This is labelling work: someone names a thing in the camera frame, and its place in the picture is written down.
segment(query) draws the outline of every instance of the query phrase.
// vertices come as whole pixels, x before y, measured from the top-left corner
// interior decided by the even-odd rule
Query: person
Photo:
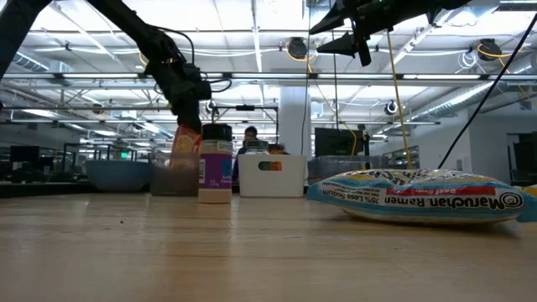
[[[244,142],[258,139],[258,130],[254,126],[250,126],[244,130]],[[234,183],[238,182],[238,155],[245,154],[248,148],[245,143],[242,143],[242,148],[237,152],[235,157],[235,164],[233,164],[232,180]]]

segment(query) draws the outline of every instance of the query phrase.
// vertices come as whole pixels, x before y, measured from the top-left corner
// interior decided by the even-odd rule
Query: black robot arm
[[[0,13],[0,78],[3,77],[26,34],[50,0],[8,0]],[[174,40],[146,24],[121,0],[88,0],[138,45],[148,58],[146,74],[152,75],[171,104],[178,123],[201,131],[199,101],[211,99],[211,84],[201,79],[194,62],[186,62]]]

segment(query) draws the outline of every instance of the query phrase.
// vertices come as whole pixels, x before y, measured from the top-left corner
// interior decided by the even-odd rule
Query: white plastic bin
[[[263,171],[261,163],[280,162],[281,171]],[[241,197],[302,197],[305,156],[239,155]]]

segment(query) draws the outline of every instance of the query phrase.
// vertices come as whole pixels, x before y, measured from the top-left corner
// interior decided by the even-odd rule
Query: maruchan ramen bag
[[[537,221],[537,199],[533,196],[492,178],[450,170],[349,172],[312,185],[307,198],[378,221]]]

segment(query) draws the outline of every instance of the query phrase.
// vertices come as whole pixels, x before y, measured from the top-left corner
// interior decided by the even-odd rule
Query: table surface
[[[515,301],[537,224],[356,221],[302,199],[0,201],[0,301]]]

